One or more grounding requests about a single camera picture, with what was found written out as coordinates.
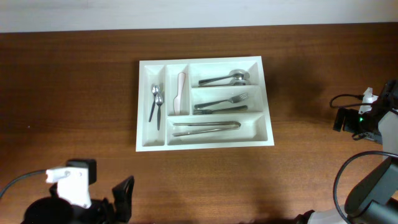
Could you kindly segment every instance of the white tray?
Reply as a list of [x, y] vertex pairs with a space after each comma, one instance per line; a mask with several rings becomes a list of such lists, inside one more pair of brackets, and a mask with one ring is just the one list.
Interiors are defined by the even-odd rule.
[[[198, 87], [199, 80], [225, 76], [234, 69], [248, 71], [251, 85]], [[180, 72], [187, 75], [183, 88], [181, 113], [179, 116], [175, 116], [174, 98], [177, 96], [177, 76]], [[230, 78], [210, 84], [224, 84], [229, 83], [229, 81]], [[160, 85], [164, 97], [164, 104], [160, 107], [162, 115], [159, 131], [157, 130], [158, 106], [155, 107], [152, 121], [148, 122], [154, 100], [151, 92], [153, 85]], [[195, 104], [224, 100], [241, 93], [249, 93], [249, 98], [240, 103], [226, 102], [208, 109], [247, 105], [249, 107], [247, 111], [193, 115]], [[216, 121], [237, 121], [241, 123], [241, 127], [237, 130], [182, 137], [172, 135], [188, 130], [203, 129], [203, 127], [174, 126], [174, 123]], [[137, 152], [273, 145], [274, 137], [272, 136], [266, 84], [260, 56], [140, 61]]]

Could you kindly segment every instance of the brown wooden surface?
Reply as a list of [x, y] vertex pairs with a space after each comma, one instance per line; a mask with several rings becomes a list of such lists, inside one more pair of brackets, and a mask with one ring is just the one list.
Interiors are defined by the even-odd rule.
[[[134, 175], [131, 222], [238, 223], [333, 208], [353, 154], [382, 147], [331, 127], [332, 96], [379, 93], [398, 74], [398, 24], [0, 34], [0, 187], [74, 157], [98, 162], [92, 198]], [[135, 152], [140, 60], [261, 55], [274, 147]], [[381, 158], [353, 163], [340, 202]], [[14, 185], [0, 223], [48, 195]]]

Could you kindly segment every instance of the white wall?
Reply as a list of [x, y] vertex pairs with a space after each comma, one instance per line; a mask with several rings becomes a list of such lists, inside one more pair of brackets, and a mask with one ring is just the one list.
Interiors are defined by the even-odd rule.
[[0, 32], [398, 21], [398, 0], [0, 0]]

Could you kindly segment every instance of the tongs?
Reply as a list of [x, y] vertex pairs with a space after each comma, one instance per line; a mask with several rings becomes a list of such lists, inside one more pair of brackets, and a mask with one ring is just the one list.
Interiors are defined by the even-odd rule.
[[174, 126], [225, 126], [212, 129], [201, 129], [195, 131], [188, 131], [184, 133], [174, 133], [174, 137], [187, 136], [192, 134], [210, 133], [216, 131], [235, 130], [241, 127], [241, 123], [237, 121], [222, 121], [222, 122], [207, 122], [207, 123], [175, 123]]

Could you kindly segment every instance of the spoon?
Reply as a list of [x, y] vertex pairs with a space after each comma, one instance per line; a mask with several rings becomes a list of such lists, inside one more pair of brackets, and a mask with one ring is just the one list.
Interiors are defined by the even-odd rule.
[[233, 78], [233, 80], [247, 80], [248, 78], [250, 78], [250, 74], [249, 72], [243, 70], [243, 69], [235, 69], [230, 71], [229, 75], [225, 76], [225, 77], [218, 77], [218, 78], [209, 78], [206, 80], [199, 80], [199, 85], [204, 85], [207, 83], [211, 83], [211, 82], [215, 82], [218, 80], [223, 80], [225, 78]]
[[[152, 87], [152, 94], [154, 95], [154, 97], [156, 97], [156, 95], [159, 92], [160, 92], [160, 87], [158, 85], [154, 85], [154, 87]], [[155, 98], [154, 98], [154, 102], [152, 104], [152, 109], [150, 109], [149, 122], [152, 120], [152, 115], [154, 114], [154, 109], [155, 109]]]
[[160, 93], [158, 93], [155, 96], [155, 102], [156, 102], [156, 105], [159, 106], [159, 108], [157, 109], [157, 130], [159, 130], [160, 129], [160, 106], [162, 106], [162, 104], [163, 104], [163, 96]]
[[199, 86], [199, 87], [214, 87], [214, 86], [242, 86], [242, 85], [250, 85], [249, 80], [235, 80], [232, 79], [229, 84], [223, 84], [223, 85], [205, 85], [205, 86]]

